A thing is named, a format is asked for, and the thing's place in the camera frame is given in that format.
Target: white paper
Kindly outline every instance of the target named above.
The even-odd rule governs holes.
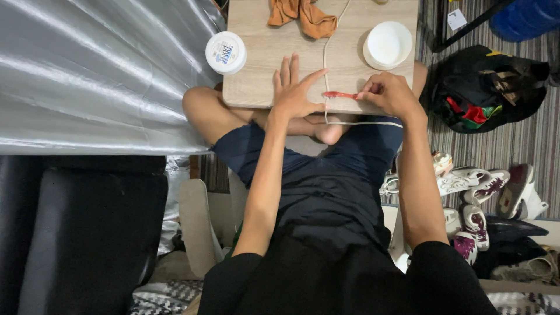
[[[466,25],[465,16],[461,13],[461,10],[457,9],[447,15],[447,24],[452,30],[456,30],[463,25]]]

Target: black backpack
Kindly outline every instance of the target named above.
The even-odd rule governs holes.
[[[536,113],[549,72],[547,62],[468,47],[439,66],[429,110],[455,132],[488,132]]]

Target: silver curtain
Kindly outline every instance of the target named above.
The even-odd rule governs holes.
[[[206,151],[181,98],[222,30],[212,0],[0,0],[0,154]]]

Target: person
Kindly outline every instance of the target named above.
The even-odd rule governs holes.
[[[497,314],[447,240],[418,102],[425,66],[415,64],[412,90],[402,76],[372,75],[358,99],[391,117],[362,116],[384,124],[349,128],[310,115],[325,111],[306,95],[327,70],[300,81],[298,64],[297,54],[284,57],[275,71],[270,111],[230,108],[207,87],[184,95],[191,124],[249,188],[239,241],[206,274],[199,314]],[[287,135],[334,147],[302,155],[285,148]],[[401,143],[400,210],[413,250],[406,274],[388,254],[379,196]]]

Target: orange rag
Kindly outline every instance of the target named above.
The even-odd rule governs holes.
[[[331,37],[337,29],[337,17],[326,15],[312,3],[316,0],[270,0],[270,26],[282,26],[299,15],[301,30],[314,39]]]

